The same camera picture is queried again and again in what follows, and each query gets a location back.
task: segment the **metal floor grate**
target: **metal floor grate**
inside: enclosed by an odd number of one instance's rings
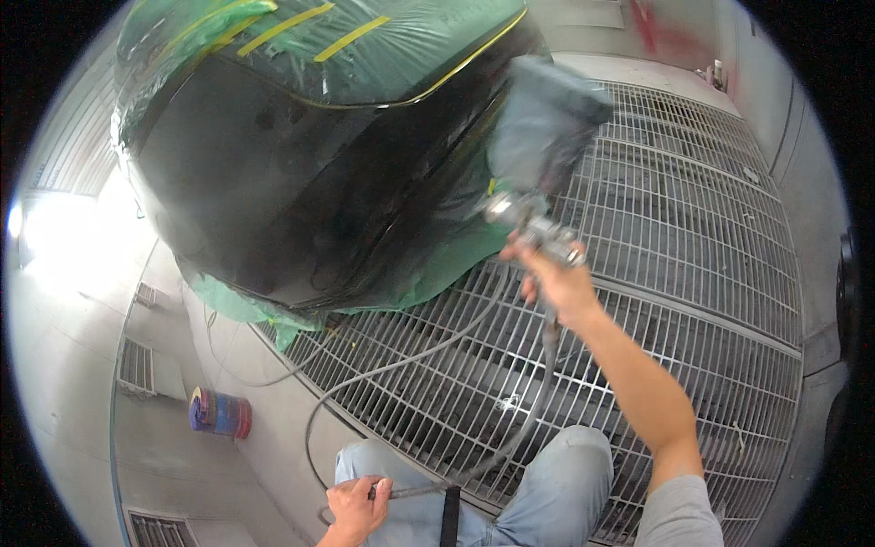
[[[642,110],[641,119],[683,128],[673,135],[699,148],[672,148],[669,139],[642,144],[646,131],[620,133],[623,120],[615,116],[554,198],[554,215],[587,243],[606,310],[690,396],[725,544],[740,546],[780,474],[802,381],[799,289],[781,204],[739,119],[654,90],[605,87],[622,115],[643,109],[640,102],[653,110]],[[668,106],[653,107],[657,99]],[[745,167],[759,173],[758,184],[737,174]],[[324,341],[304,372],[327,390],[419,353],[483,309],[502,268],[490,259],[401,312],[332,316],[328,331],[299,334],[285,356],[301,362]],[[543,382],[543,309],[524,307],[522,270],[513,266],[512,274],[500,303],[458,344],[350,386],[334,401],[363,430],[443,476],[488,458],[522,426]],[[268,324],[259,328],[275,339]],[[610,439],[615,470],[593,539],[632,542],[651,472],[648,451],[586,348],[567,333],[550,385],[535,432],[503,466],[465,485],[469,499],[497,512],[558,431],[589,425]]]

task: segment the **gray shirt sleeve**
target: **gray shirt sleeve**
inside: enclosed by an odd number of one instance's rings
[[[675,477],[644,504],[635,547],[723,547],[723,531],[698,475]]]

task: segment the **cable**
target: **cable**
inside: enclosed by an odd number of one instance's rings
[[[437,344],[435,347],[431,347],[426,349],[425,351],[412,355],[411,357],[407,357],[398,362],[386,365],[384,367],[379,367],[374,370],[370,370],[368,372],[359,374],[349,380],[339,383],[333,388],[329,389],[316,403],[316,406],[313,408],[310,416],[307,418],[307,426],[304,431],[304,452],[307,455],[307,463],[310,464],[310,469],[313,473],[313,476],[316,478],[318,483],[322,486],[324,490],[328,489],[328,486],[322,481],[322,478],[319,476],[319,472],[316,470],[316,466],[313,464],[313,458],[310,453],[310,436],[312,434],[312,426],[313,421],[316,418],[316,414],[319,412],[319,409],[325,404],[332,395],[344,389],[347,386],[350,386],[354,383],[360,382],[366,378],[369,378],[374,375],[379,375],[383,372],[387,372],[389,370],[402,367],[404,365],[410,364],[413,361],[417,361],[422,359],[427,355],[434,354],[445,347],[449,347],[452,343],[460,340],[463,336],[465,336],[469,331],[471,331],[475,326],[477,326],[480,321],[482,321],[486,315],[492,310],[495,304],[498,302],[498,299],[501,293],[507,288],[508,285],[508,277],[510,273],[510,265],[506,266],[504,273],[501,275],[501,281],[499,282],[499,287],[496,289],[494,295],[489,299],[488,304],[483,309],[483,311],[474,318],[471,323],[468,324],[464,329],[454,334],[452,337],[447,340]],[[498,451],[493,454],[493,456],[489,459],[486,459],[483,462],[480,462],[479,465],[468,469],[466,472],[462,473],[455,480],[441,480],[439,482],[435,482],[428,487],[420,487],[420,488],[405,488],[401,490],[396,490],[392,492],[390,496],[391,499],[402,499],[402,498],[410,498],[418,495],[428,494],[430,492],[435,492],[437,490],[446,489],[454,484],[465,485],[469,480],[479,476],[480,474],[492,469],[497,463],[505,459],[512,451],[516,450],[519,444],[529,435],[532,427],[537,422],[537,416],[541,414],[544,404],[547,402],[547,394],[549,392],[550,380],[556,372],[556,362],[557,362],[557,345],[558,345],[558,333],[554,327],[548,328],[548,326],[554,326],[555,322],[550,322],[549,325],[545,325],[543,342],[544,342],[544,355],[545,355],[545,365],[544,365],[544,381],[541,384],[541,388],[538,390],[538,395],[535,398],[535,403],[532,405],[531,411],[526,417],[525,422],[522,425],[522,428],[514,435],[505,445]],[[330,523],[323,516],[323,512],[326,510],[326,507],[319,508],[317,517],[319,520],[326,525],[330,525]]]
[[[283,380],[285,380],[287,378],[291,378],[292,376],[296,375],[298,372],[301,371],[301,368],[310,364],[310,361],[312,361],[313,359],[316,358],[317,355],[319,355],[319,353],[325,347],[326,342],[328,341],[328,339],[325,338],[325,340],[322,340],[321,342],[316,344],[316,347],[313,348],[312,353],[310,353],[310,355],[308,355],[306,359],[304,359],[298,365],[290,368],[289,372],[285,373],[284,375],[280,375],[278,378],[274,378],[273,380],[268,380],[267,382],[249,382],[247,380],[244,380],[243,378],[240,378],[233,370],[226,367],[225,363],[223,363],[221,361],[221,359],[216,357],[215,350],[213,350],[213,332],[211,330],[213,328],[213,325],[215,324],[216,311],[213,310],[213,313],[211,313],[209,319],[207,319],[207,316],[206,316],[207,315],[207,304],[203,304],[203,306],[204,306],[204,324],[206,325],[206,336],[207,336],[206,341],[209,342],[210,353],[213,354],[213,358],[216,360],[217,363],[219,363],[219,366],[222,367],[222,369],[225,372],[227,372],[228,374],[233,376],[237,380],[237,382],[240,382],[244,386],[248,386],[250,388],[266,388],[268,386],[272,386],[275,383],[280,383]]]

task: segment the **person's left hand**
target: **person's left hand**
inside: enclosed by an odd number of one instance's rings
[[[368,492],[376,485],[376,496],[368,499]],[[380,527],[389,510],[392,480],[380,475],[365,475],[360,479],[345,480],[331,487],[328,507],[334,513],[334,524],[329,535],[342,543],[358,545],[368,534]]]

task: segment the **hand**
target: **hand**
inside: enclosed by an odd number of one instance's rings
[[[572,245],[581,253],[585,251],[580,242]],[[562,268],[529,246],[518,243],[515,232],[507,237],[507,246],[499,256],[504,260],[517,259],[528,269],[521,290],[526,304],[535,301],[540,284],[543,296],[556,310],[559,321],[571,330],[579,333],[593,313],[603,312],[586,266]]]
[[[368,499],[368,492],[376,485],[376,496]],[[334,524],[329,534],[340,543],[358,545],[368,534],[380,527],[389,510],[392,480],[380,475],[365,475],[334,485],[327,492],[328,507],[334,513]]]

